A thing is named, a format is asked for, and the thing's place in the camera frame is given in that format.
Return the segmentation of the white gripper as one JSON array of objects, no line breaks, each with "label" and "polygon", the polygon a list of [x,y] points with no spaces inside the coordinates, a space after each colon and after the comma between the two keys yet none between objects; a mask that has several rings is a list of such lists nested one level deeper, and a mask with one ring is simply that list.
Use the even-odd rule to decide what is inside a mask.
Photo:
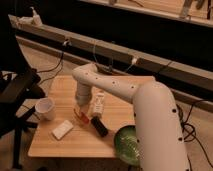
[{"label": "white gripper", "polygon": [[[77,104],[79,106],[87,105],[91,101],[91,98],[92,98],[92,88],[84,84],[78,84],[75,93],[75,99],[77,101]],[[81,108],[78,105],[74,106],[74,113],[78,116],[81,116]],[[84,108],[84,113],[87,119],[90,121],[89,108]]]}]

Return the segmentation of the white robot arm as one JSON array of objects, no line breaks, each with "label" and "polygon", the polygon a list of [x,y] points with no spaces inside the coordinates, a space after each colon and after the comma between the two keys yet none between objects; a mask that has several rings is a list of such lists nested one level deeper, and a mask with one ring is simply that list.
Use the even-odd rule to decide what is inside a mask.
[{"label": "white robot arm", "polygon": [[140,167],[143,171],[190,171],[178,109],[171,90],[158,81],[134,84],[97,72],[95,64],[76,67],[75,98],[88,104],[92,87],[133,105]]}]

